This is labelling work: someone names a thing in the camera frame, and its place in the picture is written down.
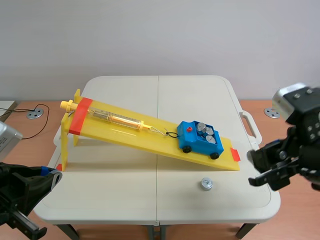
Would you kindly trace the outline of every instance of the table handle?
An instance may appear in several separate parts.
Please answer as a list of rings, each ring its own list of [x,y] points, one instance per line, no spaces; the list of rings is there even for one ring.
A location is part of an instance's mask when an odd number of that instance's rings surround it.
[[[259,129],[255,123],[254,118],[251,116],[250,113],[248,113],[247,111],[242,111],[239,112],[240,117],[244,118],[246,120],[246,122],[248,123],[248,126],[253,134],[253,136],[250,136],[248,133],[248,138],[250,140],[251,144],[260,144],[262,142],[262,136],[259,132]]]

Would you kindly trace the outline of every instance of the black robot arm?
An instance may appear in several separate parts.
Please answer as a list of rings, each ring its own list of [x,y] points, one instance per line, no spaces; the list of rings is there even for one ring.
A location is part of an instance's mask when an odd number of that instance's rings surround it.
[[[269,184],[274,191],[290,184],[290,177],[300,174],[320,190],[320,88],[302,83],[280,89],[272,99],[286,122],[292,124],[287,137],[248,152],[261,173],[249,178],[252,186]]]

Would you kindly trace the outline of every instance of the black cable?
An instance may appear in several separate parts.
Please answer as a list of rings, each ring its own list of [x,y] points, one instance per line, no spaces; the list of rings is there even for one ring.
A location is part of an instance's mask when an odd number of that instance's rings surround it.
[[[45,129],[45,127],[47,126],[48,119],[49,119],[50,108],[49,108],[47,105],[40,103],[40,104],[38,104],[37,106],[35,106],[35,108],[34,108],[33,110],[31,110],[31,111],[34,112],[38,106],[45,106],[45,107],[48,108],[48,113],[47,113],[47,115],[46,115],[45,124],[44,124],[43,128],[42,128],[37,134],[35,134],[35,135],[33,135],[33,136],[30,136],[30,137],[24,137],[24,138],[22,138],[22,140],[32,139],[33,137],[35,137],[35,136],[37,136],[38,134],[40,134],[40,133]]]
[[[178,137],[178,133],[173,132],[173,131],[167,131],[167,132],[165,133],[165,135],[168,135],[168,136],[170,136],[170,137],[172,137],[172,138],[174,138],[174,139],[176,139],[176,138]]]
[[[4,116],[4,115],[7,115],[7,114],[10,114],[10,113],[23,113],[23,112],[29,112],[29,111],[34,111],[32,109],[26,109],[26,108],[19,108],[19,109],[15,109],[15,110],[10,110],[10,109],[6,109],[6,108],[2,108],[0,107],[0,110],[6,110],[8,112],[2,114],[0,117]]]

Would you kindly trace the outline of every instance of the table leg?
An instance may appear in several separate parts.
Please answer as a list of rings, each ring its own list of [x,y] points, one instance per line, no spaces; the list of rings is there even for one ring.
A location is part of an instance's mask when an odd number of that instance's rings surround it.
[[[245,223],[242,225],[242,227],[239,229],[239,231],[236,233],[236,237],[238,239],[242,239],[247,233],[249,233],[257,223]]]
[[[160,240],[166,240],[166,232],[167,232],[167,227],[169,225],[161,225],[160,226]]]
[[[56,225],[62,232],[64,232],[71,240],[79,240],[79,235],[73,226],[70,224],[59,224]]]
[[[148,240],[155,240],[156,236],[160,236],[160,240],[166,240],[166,229],[170,225],[146,225],[146,229],[148,231]]]
[[[148,231],[148,240],[155,240],[155,228],[153,225],[146,225],[146,229]]]

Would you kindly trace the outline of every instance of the yellow ramp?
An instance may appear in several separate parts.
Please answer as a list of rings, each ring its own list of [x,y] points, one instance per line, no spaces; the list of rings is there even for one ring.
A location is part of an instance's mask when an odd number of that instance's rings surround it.
[[[166,132],[165,129],[167,129],[168,132],[177,132],[178,125],[172,122],[161,120],[148,115],[143,115],[134,111],[98,101],[92,101],[90,106],[100,110],[144,121],[144,124],[153,126],[163,133]],[[64,125],[66,129],[69,129],[73,117],[74,114],[65,119]],[[218,159],[212,160],[207,155],[195,152],[183,153],[179,148],[177,138],[163,136],[160,133],[153,132],[147,129],[138,131],[134,128],[121,126],[104,121],[102,119],[98,119],[96,117],[92,117],[89,114],[87,114],[84,119],[80,135],[196,164],[202,164],[226,170],[239,170],[239,164],[238,162],[234,161],[230,150],[230,148],[232,147],[231,141],[228,138],[224,137],[221,137],[224,152]]]

